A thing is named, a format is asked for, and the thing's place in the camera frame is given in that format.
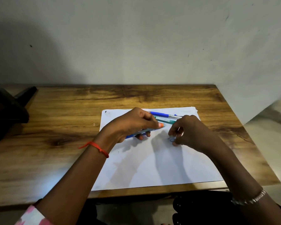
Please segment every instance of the wood grain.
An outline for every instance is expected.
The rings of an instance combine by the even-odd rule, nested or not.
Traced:
[[[16,94],[24,87],[5,86]],[[103,109],[195,106],[203,123],[235,152],[261,185],[280,181],[214,85],[96,85],[38,87],[26,106],[27,124],[14,125],[0,142],[0,206],[45,196],[99,131]],[[225,188],[224,181],[91,192],[114,197]]]

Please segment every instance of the floor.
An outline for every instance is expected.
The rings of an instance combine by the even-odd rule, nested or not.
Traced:
[[[281,99],[249,121],[245,129],[281,181]],[[281,184],[264,189],[281,205]],[[98,218],[107,224],[172,224],[172,199],[122,205],[98,205]],[[0,224],[13,225],[23,211],[0,212]]]

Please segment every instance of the green pen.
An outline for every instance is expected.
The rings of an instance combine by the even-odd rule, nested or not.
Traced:
[[[176,122],[176,121],[173,121],[173,120],[170,120],[167,118],[163,118],[163,117],[157,117],[157,116],[154,116],[154,117],[157,121],[162,121],[162,122],[169,123],[169,124],[174,124]]]

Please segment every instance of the silver bracelet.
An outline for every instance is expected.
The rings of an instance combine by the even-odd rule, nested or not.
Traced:
[[[257,201],[259,201],[265,194],[266,194],[266,192],[264,190],[261,190],[261,192],[258,194],[258,196],[251,200],[237,201],[233,197],[231,202],[235,205],[252,205],[252,204],[256,203]]]

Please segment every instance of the red thread bracelet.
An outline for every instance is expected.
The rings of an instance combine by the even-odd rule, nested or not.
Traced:
[[[106,151],[104,151],[102,148],[100,148],[100,146],[97,145],[97,144],[96,144],[95,142],[93,142],[93,141],[87,142],[85,145],[83,145],[82,147],[79,147],[78,149],[84,148],[84,147],[86,147],[86,146],[88,146],[88,145],[94,146],[95,148],[97,148],[97,149],[99,150],[99,152],[102,152],[102,153],[105,155],[106,158],[109,158],[108,153],[107,153]]]

